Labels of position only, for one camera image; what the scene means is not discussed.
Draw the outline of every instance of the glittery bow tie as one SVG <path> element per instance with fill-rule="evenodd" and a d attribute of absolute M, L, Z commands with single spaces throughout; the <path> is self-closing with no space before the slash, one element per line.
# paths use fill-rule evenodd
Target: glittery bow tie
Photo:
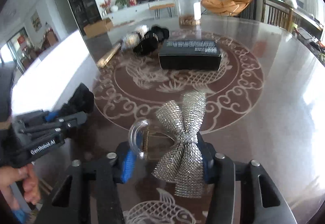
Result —
<path fill-rule="evenodd" d="M 175 101 L 166 102 L 156 116 L 163 127 L 177 139 L 174 149 L 158 162 L 153 175 L 175 183 L 175 195 L 199 198 L 203 193 L 203 158 L 197 146 L 205 112 L 205 93 L 191 91 L 183 97 L 182 109 Z"/>

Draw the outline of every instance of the black box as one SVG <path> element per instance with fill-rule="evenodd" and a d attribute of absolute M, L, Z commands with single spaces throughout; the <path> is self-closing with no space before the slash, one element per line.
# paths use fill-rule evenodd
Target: black box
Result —
<path fill-rule="evenodd" d="M 162 69 L 218 70 L 221 58 L 217 43 L 209 40 L 165 41 L 159 50 Z"/>

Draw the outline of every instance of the fish pattern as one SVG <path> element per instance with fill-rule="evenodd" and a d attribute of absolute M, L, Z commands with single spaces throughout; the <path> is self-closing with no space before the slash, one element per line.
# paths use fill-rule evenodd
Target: fish pattern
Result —
<path fill-rule="evenodd" d="M 126 224 L 195 224 L 194 216 L 186 208 L 175 204 L 174 197 L 167 191 L 157 188 L 159 200 L 144 201 L 129 211 L 124 211 Z"/>

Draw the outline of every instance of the human hand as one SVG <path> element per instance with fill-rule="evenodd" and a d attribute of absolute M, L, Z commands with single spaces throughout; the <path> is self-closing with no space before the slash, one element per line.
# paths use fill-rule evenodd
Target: human hand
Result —
<path fill-rule="evenodd" d="M 12 193 L 10 185 L 20 180 L 23 180 L 25 201 L 31 202 L 35 205 L 40 200 L 38 178 L 34 172 L 34 166 L 32 164 L 28 164 L 27 166 L 18 169 L 9 166 L 1 167 L 0 191 L 12 210 L 18 210 L 20 206 Z"/>

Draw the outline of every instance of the table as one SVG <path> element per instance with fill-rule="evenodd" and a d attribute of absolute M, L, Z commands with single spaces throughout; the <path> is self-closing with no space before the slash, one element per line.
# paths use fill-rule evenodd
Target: table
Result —
<path fill-rule="evenodd" d="M 155 10 L 156 19 L 159 19 L 160 18 L 160 9 L 167 8 L 168 15 L 171 18 L 172 17 L 171 7 L 175 7 L 175 4 L 174 3 L 168 3 L 168 4 L 163 4 L 163 5 L 155 5 L 155 6 L 151 6 L 149 8 L 149 10 Z"/>
<path fill-rule="evenodd" d="M 258 160 L 282 192 L 297 222 L 307 223 L 325 199 L 324 67 L 279 27 L 208 15 L 203 15 L 201 21 L 200 27 L 181 29 L 177 18 L 161 19 L 160 26 L 168 27 L 175 39 L 219 40 L 227 53 L 220 74 L 177 74 L 159 70 L 154 56 L 114 56 L 95 80 L 96 109 L 74 137 L 82 151 L 78 158 L 96 159 L 115 150 L 120 142 L 127 141 L 128 128 L 135 119 L 152 116 L 162 102 L 179 100 L 184 91 L 201 89 L 208 95 L 203 139 L 232 160 Z M 125 32 L 134 28 L 123 27 Z M 136 205 L 141 208 L 141 202 L 159 201 L 163 193 L 174 197 L 175 207 L 184 209 L 182 223 L 204 223 L 211 187 L 202 199 L 174 196 L 172 184 L 151 175 L 155 163 L 138 160 L 132 179 L 118 185 L 125 215 L 130 215 Z M 234 223 L 239 221 L 239 208 L 236 197 Z"/>

